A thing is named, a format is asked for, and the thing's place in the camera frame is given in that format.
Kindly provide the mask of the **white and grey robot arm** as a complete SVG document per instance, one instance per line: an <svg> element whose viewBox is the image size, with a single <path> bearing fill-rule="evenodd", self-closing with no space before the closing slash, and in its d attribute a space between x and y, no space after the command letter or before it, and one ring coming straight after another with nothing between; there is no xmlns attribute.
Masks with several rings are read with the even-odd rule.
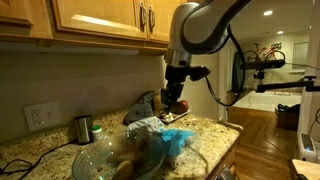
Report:
<svg viewBox="0 0 320 180"><path fill-rule="evenodd" d="M161 101L169 107L183 90L187 76L198 81L209 75L204 66L191 66L193 55L213 54L232 39L242 51L232 34L230 23L252 0L204 0L187 2L174 11L169 33L169 45L164 56L167 85L161 90Z"/></svg>

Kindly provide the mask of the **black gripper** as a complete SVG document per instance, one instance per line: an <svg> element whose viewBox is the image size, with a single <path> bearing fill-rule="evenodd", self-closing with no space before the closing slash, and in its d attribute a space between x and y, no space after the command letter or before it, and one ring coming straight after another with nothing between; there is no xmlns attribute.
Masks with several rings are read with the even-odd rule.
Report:
<svg viewBox="0 0 320 180"><path fill-rule="evenodd" d="M161 90L161 102L163 104L173 104L182 93L186 77L191 81L198 81L210 74L210 70L205 66L173 67L167 66L165 79L167 85Z"/></svg>

